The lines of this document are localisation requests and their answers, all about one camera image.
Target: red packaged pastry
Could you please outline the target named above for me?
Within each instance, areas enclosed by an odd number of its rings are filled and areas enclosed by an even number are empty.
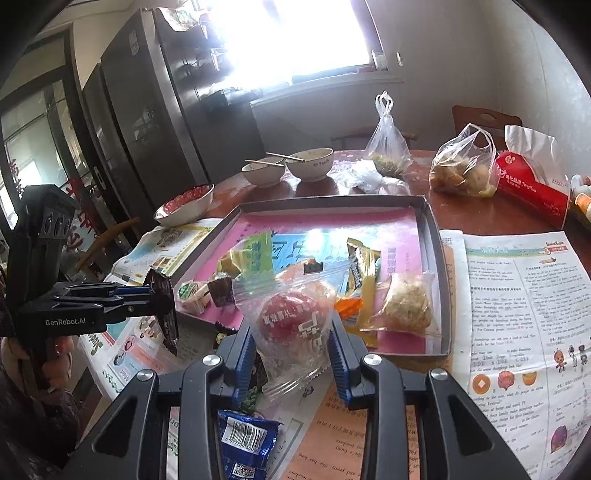
[[[263,392],[270,400],[303,388],[328,367],[326,343],[333,306],[349,265],[349,261],[326,264],[324,271],[288,283],[270,272],[234,280],[236,306],[251,325],[269,378]]]

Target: human hand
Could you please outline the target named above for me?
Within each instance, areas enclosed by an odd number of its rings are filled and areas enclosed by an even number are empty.
[[[71,336],[55,338],[57,357],[45,362],[41,367],[51,389],[64,388],[72,376],[72,352],[74,340]],[[30,365],[29,357],[16,338],[2,339],[2,363],[7,375],[24,394],[42,400],[48,391],[37,388],[34,379],[24,375],[25,362]]]

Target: barcode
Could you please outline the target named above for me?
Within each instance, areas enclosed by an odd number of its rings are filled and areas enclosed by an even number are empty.
[[[267,436],[265,429],[228,417],[222,442],[257,455],[261,451],[265,436]]]

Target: wooden chair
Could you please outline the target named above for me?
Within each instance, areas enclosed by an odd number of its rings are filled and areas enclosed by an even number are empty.
[[[88,270],[88,265],[92,262],[92,258],[95,256],[95,254],[115,240],[115,238],[122,234],[126,229],[138,224],[140,221],[141,219],[139,217],[134,217],[130,220],[126,220],[109,227],[109,229],[106,232],[100,234],[99,237],[95,239],[94,242],[92,242],[88,250],[82,254],[74,266],[74,271],[78,272],[83,270],[84,272],[91,274],[91,272]]]
[[[475,124],[482,127],[492,135],[497,150],[506,150],[505,125],[519,125],[523,122],[518,116],[507,115],[506,113],[495,112],[488,108],[472,108],[468,106],[454,105],[452,107],[453,124],[458,135],[467,124]],[[476,145],[484,147],[486,139],[478,135]]]

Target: plastic bag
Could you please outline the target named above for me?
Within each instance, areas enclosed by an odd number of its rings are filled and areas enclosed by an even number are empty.
[[[259,271],[272,271],[271,231],[249,235],[218,261],[213,277],[207,282],[211,299],[216,307],[234,303],[232,279]]]
[[[482,134],[487,145],[478,147]],[[496,147],[489,132],[467,124],[456,138],[443,144],[433,159],[429,185],[436,192],[450,192],[471,197],[492,197],[499,184]]]
[[[402,175],[412,163],[406,141],[390,115],[393,105],[394,101],[386,91],[375,98],[379,123],[363,151],[363,159],[372,160],[378,172],[389,177]]]
[[[234,280],[236,306],[251,326],[269,378],[262,390],[270,400],[303,388],[329,366],[333,306],[349,267],[349,261],[325,263],[322,272],[287,283],[269,272]]]
[[[431,300],[434,279],[433,273],[392,274],[389,282],[377,286],[376,299],[383,297],[380,309],[367,320],[360,318],[359,330],[438,335]]]
[[[371,160],[359,160],[349,170],[343,170],[333,175],[333,178],[348,189],[359,187],[365,193],[410,195],[408,183],[400,179],[383,177]]]

